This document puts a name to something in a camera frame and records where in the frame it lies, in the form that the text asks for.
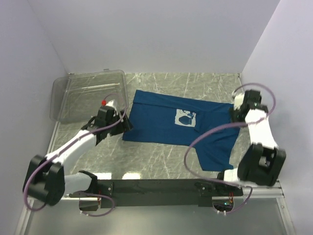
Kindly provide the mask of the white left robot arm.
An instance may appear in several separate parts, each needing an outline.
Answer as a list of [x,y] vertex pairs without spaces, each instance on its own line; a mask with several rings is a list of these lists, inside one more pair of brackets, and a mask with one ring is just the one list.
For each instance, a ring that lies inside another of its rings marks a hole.
[[45,156],[34,156],[27,170],[23,191],[24,204],[31,206],[27,198],[33,197],[44,205],[54,206],[63,196],[80,192],[87,197],[98,197],[96,175],[80,171],[70,175],[79,158],[97,146],[107,136],[115,136],[132,129],[126,110],[104,105],[79,132],[66,144]]

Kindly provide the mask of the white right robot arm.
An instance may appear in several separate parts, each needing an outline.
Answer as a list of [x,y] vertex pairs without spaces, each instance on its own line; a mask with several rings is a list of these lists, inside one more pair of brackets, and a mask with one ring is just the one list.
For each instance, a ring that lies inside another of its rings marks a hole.
[[268,121],[268,108],[261,102],[261,93],[256,90],[234,96],[234,105],[229,110],[231,121],[249,123],[250,146],[237,168],[218,174],[219,180],[214,185],[219,195],[231,191],[231,182],[272,187],[280,174],[286,152],[274,140]]

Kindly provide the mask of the blue printed t-shirt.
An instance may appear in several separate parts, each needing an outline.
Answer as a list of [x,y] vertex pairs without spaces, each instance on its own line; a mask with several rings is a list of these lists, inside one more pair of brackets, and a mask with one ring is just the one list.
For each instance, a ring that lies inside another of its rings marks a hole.
[[[205,132],[230,123],[229,108],[232,104],[137,90],[129,116],[133,129],[122,139],[189,146]],[[229,161],[239,131],[224,129],[195,144],[202,170],[233,169]]]

